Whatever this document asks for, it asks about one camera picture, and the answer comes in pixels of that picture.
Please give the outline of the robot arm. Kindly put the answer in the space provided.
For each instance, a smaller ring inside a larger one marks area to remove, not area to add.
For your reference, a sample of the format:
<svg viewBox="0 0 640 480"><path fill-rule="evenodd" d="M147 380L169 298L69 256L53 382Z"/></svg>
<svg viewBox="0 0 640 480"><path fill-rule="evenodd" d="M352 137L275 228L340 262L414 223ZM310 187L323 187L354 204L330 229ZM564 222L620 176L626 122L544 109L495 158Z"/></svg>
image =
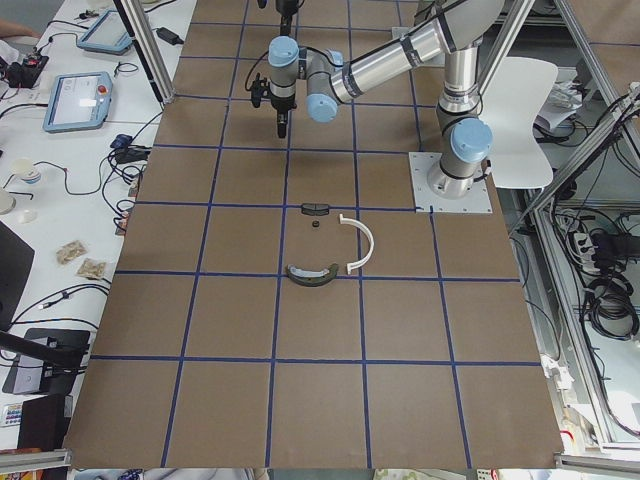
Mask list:
<svg viewBox="0 0 640 480"><path fill-rule="evenodd" d="M493 133L480 118L483 100L478 82L478 50L485 32L503 9L501 1L431 1L417 12L413 26L383 44L346 59L336 50L302 45L291 35L301 4L279 1L279 34L262 58L269 72L251 71L245 82L254 107L270 103L280 138L287 136L290 113L297 106L297 86L306 85L306 112L327 124L338 109L401 76L426 68L442 57L444 74L437 115L444 151L427 173L435 195L466 196L478 168L488 159Z"/></svg>

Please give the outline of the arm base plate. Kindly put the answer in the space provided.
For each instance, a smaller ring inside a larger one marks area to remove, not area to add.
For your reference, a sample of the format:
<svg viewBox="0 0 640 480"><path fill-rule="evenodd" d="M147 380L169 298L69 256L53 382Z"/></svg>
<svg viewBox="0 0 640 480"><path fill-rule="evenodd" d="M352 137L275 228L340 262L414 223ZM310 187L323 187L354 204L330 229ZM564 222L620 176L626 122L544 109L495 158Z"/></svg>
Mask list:
<svg viewBox="0 0 640 480"><path fill-rule="evenodd" d="M493 212L482 168L466 179L448 177L439 152L410 152L409 164L415 210L418 213L491 214Z"/></svg>

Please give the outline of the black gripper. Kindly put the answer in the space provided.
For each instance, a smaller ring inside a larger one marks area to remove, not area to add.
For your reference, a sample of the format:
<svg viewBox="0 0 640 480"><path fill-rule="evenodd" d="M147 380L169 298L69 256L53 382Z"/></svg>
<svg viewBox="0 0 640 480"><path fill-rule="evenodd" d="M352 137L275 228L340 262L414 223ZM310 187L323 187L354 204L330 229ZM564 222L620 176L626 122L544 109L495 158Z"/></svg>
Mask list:
<svg viewBox="0 0 640 480"><path fill-rule="evenodd" d="M249 87L250 100L254 108L259 108L263 101L269 100L276 112L277 136L287 137L289 111L297 108L295 86L281 87L272 84L267 77L259 73Z"/></svg>
<svg viewBox="0 0 640 480"><path fill-rule="evenodd" d="M269 0L257 0L260 9L264 9ZM296 15L303 5L301 0L275 0L276 11L281 15L280 35L289 36L291 34L292 17Z"/></svg>

